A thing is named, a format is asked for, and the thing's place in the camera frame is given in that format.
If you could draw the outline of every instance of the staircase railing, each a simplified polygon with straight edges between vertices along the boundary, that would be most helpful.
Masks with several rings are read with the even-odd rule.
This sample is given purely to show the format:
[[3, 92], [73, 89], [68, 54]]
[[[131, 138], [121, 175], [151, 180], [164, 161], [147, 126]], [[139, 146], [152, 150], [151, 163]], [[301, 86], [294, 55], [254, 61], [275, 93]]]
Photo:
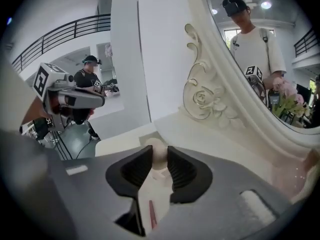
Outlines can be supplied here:
[[100, 14], [71, 21], [46, 33], [29, 45], [13, 62], [13, 68], [21, 73], [31, 62], [72, 39], [95, 32], [109, 31], [111, 25], [110, 14]]
[[298, 42], [294, 44], [295, 57], [306, 53], [314, 46], [320, 46], [320, 39], [314, 29], [311, 28]]

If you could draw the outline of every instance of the baseball cap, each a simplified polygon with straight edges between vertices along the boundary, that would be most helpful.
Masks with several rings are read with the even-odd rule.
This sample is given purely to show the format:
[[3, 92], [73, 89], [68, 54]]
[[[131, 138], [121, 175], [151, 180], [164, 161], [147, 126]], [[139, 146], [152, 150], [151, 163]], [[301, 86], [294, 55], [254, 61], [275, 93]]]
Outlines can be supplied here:
[[86, 62], [96, 62], [97, 64], [101, 64], [101, 60], [100, 59], [98, 60], [93, 55], [89, 55], [84, 60], [82, 60], [82, 63], [86, 63]]
[[247, 4], [243, 0], [223, 0], [222, 6], [229, 17], [247, 9]]

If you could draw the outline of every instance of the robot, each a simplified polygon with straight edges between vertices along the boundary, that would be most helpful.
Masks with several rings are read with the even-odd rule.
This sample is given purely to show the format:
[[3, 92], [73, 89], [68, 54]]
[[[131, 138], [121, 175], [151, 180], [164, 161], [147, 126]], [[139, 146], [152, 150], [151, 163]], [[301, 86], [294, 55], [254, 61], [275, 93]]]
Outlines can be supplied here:
[[[56, 131], [63, 131], [70, 120], [83, 122], [90, 109], [105, 103], [101, 95], [77, 88], [73, 77], [53, 64], [40, 65], [33, 88], [52, 115], [50, 128]], [[145, 236], [138, 191], [152, 168], [151, 145], [61, 161], [55, 150], [25, 136], [0, 131], [0, 141], [5, 186], [36, 227], [54, 239], [271, 239], [303, 204], [291, 205], [242, 165], [169, 146], [170, 209]], [[79, 168], [84, 170], [67, 173]], [[267, 224], [241, 197], [247, 191], [269, 210]]]

